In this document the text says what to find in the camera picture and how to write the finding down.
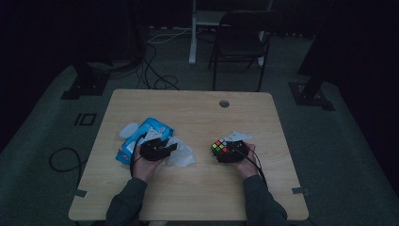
person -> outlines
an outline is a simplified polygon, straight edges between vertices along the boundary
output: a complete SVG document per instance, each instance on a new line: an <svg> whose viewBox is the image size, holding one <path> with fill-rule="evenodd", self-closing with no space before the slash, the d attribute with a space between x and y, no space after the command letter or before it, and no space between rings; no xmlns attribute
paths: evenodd
<svg viewBox="0 0 399 226"><path fill-rule="evenodd" d="M255 151L255 145L247 143L247 146ZM249 152L248 158L255 162L254 152ZM141 158L139 147L137 147L133 177L121 193L112 199L106 213L105 225L139 225L138 217L147 184L163 161L164 159L152 162ZM247 225L288 225L286 211L273 199L255 166L246 159L238 163L231 163L231 165L243 177Z"/></svg>

white tissue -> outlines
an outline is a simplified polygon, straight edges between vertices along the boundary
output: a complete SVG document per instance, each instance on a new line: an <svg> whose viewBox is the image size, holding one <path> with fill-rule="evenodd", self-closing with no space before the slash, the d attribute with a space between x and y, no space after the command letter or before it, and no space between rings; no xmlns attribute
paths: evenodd
<svg viewBox="0 0 399 226"><path fill-rule="evenodd" d="M186 167L190 164L196 163L196 157L194 156L193 150L181 140L176 137L172 137L168 145L177 143L177 149L170 153L167 159L167 164L176 167Z"/></svg>
<svg viewBox="0 0 399 226"><path fill-rule="evenodd" d="M138 124L136 122L132 122L127 124L123 129L120 130L120 137L129 138L138 128Z"/></svg>
<svg viewBox="0 0 399 226"><path fill-rule="evenodd" d="M244 139L249 139L249 138L252 138L252 136L249 134L243 134L243 133L240 133L237 131L232 131L232 134L230 134L228 137L225 137L225 140L234 142L234 141L244 140Z"/></svg>

cable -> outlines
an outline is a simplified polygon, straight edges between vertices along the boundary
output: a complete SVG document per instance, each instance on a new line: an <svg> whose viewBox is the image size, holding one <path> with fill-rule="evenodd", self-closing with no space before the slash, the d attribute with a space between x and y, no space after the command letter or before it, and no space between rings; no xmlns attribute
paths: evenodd
<svg viewBox="0 0 399 226"><path fill-rule="evenodd" d="M161 34L161 35L157 35L157 36L155 36L155 37L153 37L153 38L147 40L147 43L149 43L149 44L163 44L163 43L167 43L168 41L173 40L173 39L175 39L175 38L181 36L181 35L184 34L186 31L188 31L190 28L191 28L191 26L190 26L190 27L187 27L184 31L182 31L181 33L178 33L178 34ZM159 41L159 42L153 41L153 40L158 39L158 38L160 38L160 37L168 37L168 36L172 36L172 37L170 37L169 39L164 40L164 41Z"/></svg>
<svg viewBox="0 0 399 226"><path fill-rule="evenodd" d="M260 161L258 155L257 155L253 150L251 150L250 148L248 148L248 149L249 149L251 152L253 152L254 155L255 155L255 157L258 159L259 167L258 167L258 165L257 165L254 161L252 161L251 159L249 159L249 158L247 157L247 155L241 153L241 152L238 151L238 150L236 150L236 151L237 151L238 153L240 153L244 158L246 158L250 163L252 163L252 165L258 170L258 172L259 172L259 174L261 175L261 178L262 178L264 184L266 185L266 189L268 189L267 182L266 182L266 178L264 177L263 170L262 170L262 166L261 166L261 161Z"/></svg>
<svg viewBox="0 0 399 226"><path fill-rule="evenodd" d="M133 147L132 156L130 157L130 166L129 166L130 175L131 175L132 177L133 177L133 168L134 168L134 166L135 166L135 162L137 162L137 161L141 158L141 156L140 156L138 159L134 160L134 159L135 159L135 156L136 156L137 143L138 143L142 138L146 137L146 135L147 135L147 133L144 133L144 134L140 135L140 136L137 138L136 142L135 142L135 146Z"/></svg>
<svg viewBox="0 0 399 226"><path fill-rule="evenodd" d="M58 169L58 168L56 168L54 166L54 164L53 164L53 157L57 153L60 153L62 151L71 151L71 152L73 152L74 155L76 156L76 159L77 159L77 162L78 162L77 166L74 166L72 168L67 168L67 169ZM72 171L72 170L75 170L75 169L79 169L79 171L78 171L79 174L78 174L78 177L77 177L76 188L79 187L79 182L80 182L80 179L82 178L82 173L83 173L82 165L86 164L87 161L88 161L88 159L86 159L85 161L82 162L81 158L79 156L79 153L73 148L61 148L61 149L58 149L54 153L52 153L50 155L50 157L49 157L49 165L50 165L51 169L53 169L54 171L57 171L57 172L69 172L69 171Z"/></svg>
<svg viewBox="0 0 399 226"><path fill-rule="evenodd" d="M144 70L144 74L142 74L141 81L147 86L148 89L160 89L157 87L157 84L159 84L160 82L164 82L165 87L163 89L168 89L168 88L175 88L176 90L180 90L176 84L178 83L178 79L172 75L164 75L161 76L160 74L158 74L156 72L156 70L151 66L151 63L153 61L153 59L156 56L156 48L155 46L151 45L148 43L148 45L153 49L154 53L152 55L152 57L150 58L150 61L147 61L145 58L143 58L143 62L146 63L146 68ZM155 81L154 85L151 86L150 82L148 80L148 69L152 70L152 72L158 77L158 79ZM167 80L167 78L173 78L174 79L174 83L170 82Z"/></svg>
<svg viewBox="0 0 399 226"><path fill-rule="evenodd" d="M143 66L143 63L140 63L139 69L141 69L140 74L138 73L138 69L136 70L136 75L137 75L137 79L138 79L137 84L136 84L136 89L138 88L138 85L140 85L141 76L142 76L143 73L144 73L144 66Z"/></svg>
<svg viewBox="0 0 399 226"><path fill-rule="evenodd" d="M311 223L311 225L317 226L317 224L311 218L307 218L307 220Z"/></svg>

gray carpet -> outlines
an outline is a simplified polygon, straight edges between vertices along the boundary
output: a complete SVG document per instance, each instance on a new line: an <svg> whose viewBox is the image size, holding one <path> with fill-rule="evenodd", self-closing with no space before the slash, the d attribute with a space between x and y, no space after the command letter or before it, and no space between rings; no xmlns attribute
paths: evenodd
<svg viewBox="0 0 399 226"><path fill-rule="evenodd" d="M152 31L178 33L180 31ZM207 70L212 35L199 34L197 64L188 65L190 39L180 36L155 44L152 62L161 75L173 75L179 89L210 90L212 70ZM325 83L322 90L336 111L297 106L289 82L306 83L296 74L311 40L274 38L261 91L273 95L310 219L318 226L399 225L399 201L379 168L339 90ZM153 50L148 48L146 59ZM93 64L102 70L107 67ZM260 69L236 64L220 66L217 90L253 91ZM0 225L75 225L68 218L78 170L60 173L49 167L50 155L70 147L88 158L107 103L115 89L145 89L136 72L113 73L103 96L60 100L76 76L72 67L61 73L46 90L29 118L0 155ZM156 76L148 71L149 82ZM79 114L97 114L93 125L75 125ZM54 158L58 168L76 164L71 152ZM310 220L294 222L312 225ZM91 222L80 222L89 225ZM169 222L168 225L239 225L233 222Z"/></svg>

wooden table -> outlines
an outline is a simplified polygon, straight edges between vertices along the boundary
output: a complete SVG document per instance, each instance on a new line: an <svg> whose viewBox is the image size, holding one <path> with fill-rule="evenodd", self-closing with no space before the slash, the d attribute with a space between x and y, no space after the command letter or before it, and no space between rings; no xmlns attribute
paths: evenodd
<svg viewBox="0 0 399 226"><path fill-rule="evenodd" d="M229 107L221 107L226 100ZM197 163L185 168L162 164L150 182L142 220L246 220L242 179L219 164L210 147L232 131L252 135L269 190L286 209L288 219L308 217L279 116L268 93L117 89L105 112L79 189L70 210L73 220L105 219L114 195L130 179L128 166L115 159L124 139L120 129L148 117L174 128L174 136L190 146Z"/></svg>

